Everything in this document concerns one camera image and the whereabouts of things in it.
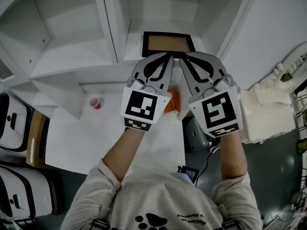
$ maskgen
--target gray floor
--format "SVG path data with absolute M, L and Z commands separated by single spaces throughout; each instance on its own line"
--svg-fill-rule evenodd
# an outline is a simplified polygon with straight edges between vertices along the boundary
M 269 139 L 263 144 L 244 145 L 248 172 L 261 214 L 280 212 L 289 203 L 292 192 L 299 189 L 302 158 L 296 153 L 297 130 Z M 186 154 L 186 165 L 202 169 L 209 152 L 207 149 Z M 220 182 L 220 150 L 210 158 L 207 170 L 199 178 L 198 188 L 211 195 L 214 185 Z

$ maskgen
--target black cable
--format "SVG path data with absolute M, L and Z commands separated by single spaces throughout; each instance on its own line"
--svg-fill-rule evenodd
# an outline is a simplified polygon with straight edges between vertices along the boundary
M 210 154 L 208 155 L 207 159 L 206 159 L 206 166 L 205 168 L 202 170 L 202 172 L 197 176 L 196 178 L 196 183 L 195 183 L 195 186 L 197 187 L 197 182 L 198 182 L 198 178 L 205 172 L 205 170 L 207 169 L 208 167 L 208 162 L 209 162 L 209 158 L 210 156 L 215 152 L 216 148 L 217 148 L 218 144 L 215 146 L 214 149 L 212 149 L 212 151 L 210 152 Z

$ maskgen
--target orange object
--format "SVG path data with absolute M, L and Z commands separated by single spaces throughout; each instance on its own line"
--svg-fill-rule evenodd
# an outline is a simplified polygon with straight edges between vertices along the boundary
M 167 114 L 172 111 L 180 112 L 180 96 L 179 92 L 176 89 L 168 90 L 172 94 L 172 99 L 167 104 L 166 108 L 164 109 L 164 113 Z

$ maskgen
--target framed picture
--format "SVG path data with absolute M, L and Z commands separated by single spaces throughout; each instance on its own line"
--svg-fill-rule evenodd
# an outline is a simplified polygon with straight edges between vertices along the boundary
M 142 57 L 161 52 L 172 52 L 179 58 L 182 52 L 195 52 L 195 47 L 188 34 L 144 32 Z

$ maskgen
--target black frame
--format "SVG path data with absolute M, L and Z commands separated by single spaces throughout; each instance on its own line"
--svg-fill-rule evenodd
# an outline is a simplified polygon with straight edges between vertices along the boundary
M 164 50 L 149 50 L 149 36 L 172 36 L 172 37 L 184 37 L 187 40 L 190 52 L 195 52 L 195 47 L 192 42 L 192 38 L 189 34 L 181 34 L 181 33 L 162 33 L 162 32 L 144 32 L 143 37 L 143 48 L 142 48 L 142 57 L 148 57 L 156 53 L 162 52 L 170 52 L 174 56 L 174 58 L 179 58 L 183 52 L 178 51 L 164 51 Z

